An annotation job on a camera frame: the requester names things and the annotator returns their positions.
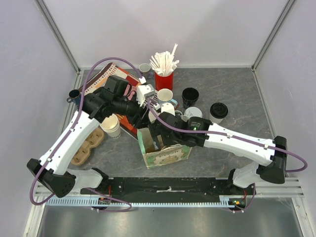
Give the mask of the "green patterned paper bag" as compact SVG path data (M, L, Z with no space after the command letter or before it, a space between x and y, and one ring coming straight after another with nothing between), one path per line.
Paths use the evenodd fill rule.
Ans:
M142 138L142 132L147 129L148 128L137 130L139 147L147 169L172 164L189 158L192 148L180 144L165 146L165 148L160 151L156 150L152 153L146 153Z

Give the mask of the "stack of white paper cups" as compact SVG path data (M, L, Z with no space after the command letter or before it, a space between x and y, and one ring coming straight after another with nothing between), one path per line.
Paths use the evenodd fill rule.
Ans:
M115 114L105 118L100 127L113 139L117 139L121 135L120 122Z

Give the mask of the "white coffee cup lid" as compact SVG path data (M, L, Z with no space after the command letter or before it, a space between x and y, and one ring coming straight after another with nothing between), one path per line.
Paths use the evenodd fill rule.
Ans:
M188 107L184 111L184 115L187 116L188 118L191 118L191 117L201 118L202 117L202 111L199 108L197 108L197 107Z

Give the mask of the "stack of black cups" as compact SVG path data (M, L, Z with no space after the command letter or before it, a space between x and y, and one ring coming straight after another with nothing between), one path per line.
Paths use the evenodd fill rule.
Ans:
M199 98L199 92L192 87L185 88L182 92L183 107L185 109L192 107L196 104Z

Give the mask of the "black coffee cup lid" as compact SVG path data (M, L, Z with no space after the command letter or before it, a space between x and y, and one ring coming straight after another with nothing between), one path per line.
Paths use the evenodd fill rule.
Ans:
M216 102L210 107L210 114L214 118L223 119L228 115L228 107L221 102Z

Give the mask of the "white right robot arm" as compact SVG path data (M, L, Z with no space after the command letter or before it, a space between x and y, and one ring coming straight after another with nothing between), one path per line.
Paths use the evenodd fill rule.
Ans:
M163 112L149 125L149 131L154 141L161 136L167 146L181 144L214 148L252 160L251 164L231 171L226 182L227 191L231 194L238 194L243 188L261 180L273 184L285 182L287 155L284 137L256 138L226 129L204 118L191 117L183 121L167 112Z

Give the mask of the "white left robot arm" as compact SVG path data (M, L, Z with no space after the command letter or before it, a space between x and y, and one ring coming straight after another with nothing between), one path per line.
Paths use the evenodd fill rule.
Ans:
M150 84L136 87L129 100L131 84L118 76L107 78L104 86L83 97L82 110L73 119L54 145L39 159L30 159L27 168L35 180L59 198L72 189L91 188L97 194L108 190L108 176L97 168L69 170L68 166L86 138L104 121L116 114L126 116L134 128L143 128L147 122L146 100L154 97Z

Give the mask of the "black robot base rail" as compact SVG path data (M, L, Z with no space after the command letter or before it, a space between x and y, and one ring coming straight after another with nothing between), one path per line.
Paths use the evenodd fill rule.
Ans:
M201 193L212 196L250 196L253 194L254 184L246 188L233 185L227 179L216 179L210 177L114 177L102 181L95 188L102 194L130 195L135 193Z

